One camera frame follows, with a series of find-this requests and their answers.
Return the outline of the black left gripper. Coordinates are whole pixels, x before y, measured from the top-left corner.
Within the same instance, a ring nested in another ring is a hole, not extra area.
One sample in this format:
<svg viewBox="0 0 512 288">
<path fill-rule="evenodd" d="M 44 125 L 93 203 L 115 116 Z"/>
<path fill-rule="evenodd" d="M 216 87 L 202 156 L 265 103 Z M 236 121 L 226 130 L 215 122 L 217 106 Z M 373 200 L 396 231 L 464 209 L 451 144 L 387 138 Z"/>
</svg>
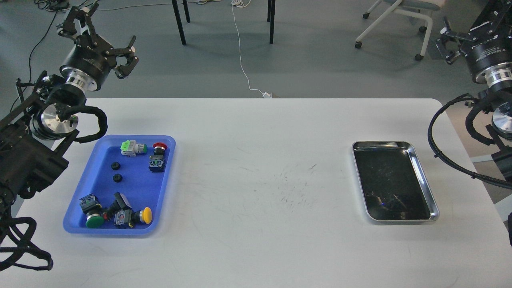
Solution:
<svg viewBox="0 0 512 288">
<path fill-rule="evenodd" d="M 92 15 L 98 7 L 98 3 L 84 8 L 73 6 L 57 26 L 59 36 L 74 42 L 60 66 L 60 73 L 68 82 L 81 83 L 86 91 L 99 91 L 112 70 L 119 79 L 128 77 L 139 62 L 135 55 L 135 35 L 125 48 L 113 48 L 98 36 L 92 24 Z M 125 64 L 117 63 L 120 57 L 126 59 Z"/>
</svg>

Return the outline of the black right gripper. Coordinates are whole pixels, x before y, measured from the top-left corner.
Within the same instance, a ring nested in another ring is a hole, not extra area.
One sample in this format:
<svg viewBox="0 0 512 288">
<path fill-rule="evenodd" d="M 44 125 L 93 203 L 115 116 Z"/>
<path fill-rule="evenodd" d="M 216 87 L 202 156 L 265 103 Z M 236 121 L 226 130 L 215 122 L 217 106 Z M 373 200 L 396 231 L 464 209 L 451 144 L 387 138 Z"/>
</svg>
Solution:
<svg viewBox="0 0 512 288">
<path fill-rule="evenodd" d="M 453 64 L 462 54 L 474 83 L 511 84 L 511 24 L 485 21 L 463 33 L 452 30 L 448 17 L 442 20 L 444 27 L 435 44 L 446 64 Z M 476 41 L 468 41 L 468 35 Z M 461 52 L 452 49 L 452 42 L 461 45 Z"/>
</svg>

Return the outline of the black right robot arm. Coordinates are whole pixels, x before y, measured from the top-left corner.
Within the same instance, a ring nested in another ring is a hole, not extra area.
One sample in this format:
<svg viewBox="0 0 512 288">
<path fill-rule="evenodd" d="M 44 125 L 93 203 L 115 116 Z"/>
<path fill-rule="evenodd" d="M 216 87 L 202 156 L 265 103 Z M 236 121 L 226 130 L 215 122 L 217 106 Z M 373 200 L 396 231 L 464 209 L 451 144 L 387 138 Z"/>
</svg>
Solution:
<svg viewBox="0 0 512 288">
<path fill-rule="evenodd" d="M 435 113 L 428 126 L 428 144 L 434 156 L 457 171 L 472 178 L 511 189 L 511 24 L 504 16 L 475 24 L 466 33 L 455 32 L 444 19 L 444 28 L 436 46 L 447 63 L 457 57 L 466 60 L 472 80 L 485 88 L 476 96 L 463 94 Z M 497 151 L 490 158 L 500 175 L 492 177 L 471 171 L 448 158 L 437 146 L 433 127 L 438 117 L 450 106 L 464 102 L 470 106 L 464 126 L 470 137 Z"/>
</svg>

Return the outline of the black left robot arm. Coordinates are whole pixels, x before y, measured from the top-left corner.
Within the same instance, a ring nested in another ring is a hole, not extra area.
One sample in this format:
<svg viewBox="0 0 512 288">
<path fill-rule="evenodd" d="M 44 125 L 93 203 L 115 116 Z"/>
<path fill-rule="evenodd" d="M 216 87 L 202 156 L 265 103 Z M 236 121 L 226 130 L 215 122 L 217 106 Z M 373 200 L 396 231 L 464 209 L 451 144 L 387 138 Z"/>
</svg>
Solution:
<svg viewBox="0 0 512 288">
<path fill-rule="evenodd" d="M 55 182 L 69 165 L 64 153 L 73 142 L 93 142 L 106 134 L 107 116 L 86 105 L 86 93 L 100 90 L 110 71 L 126 78 L 139 61 L 135 36 L 127 47 L 114 48 L 95 31 L 92 16 L 98 7 L 95 1 L 69 9 L 58 34 L 73 40 L 74 46 L 59 75 L 43 71 L 35 81 L 17 80 L 20 105 L 1 120 L 1 239 L 8 237 L 14 244 L 1 247 L 7 254 L 1 270 L 53 268 L 51 254 L 32 242 L 36 221 L 13 217 L 12 206 L 16 199 L 30 199 Z"/>
</svg>

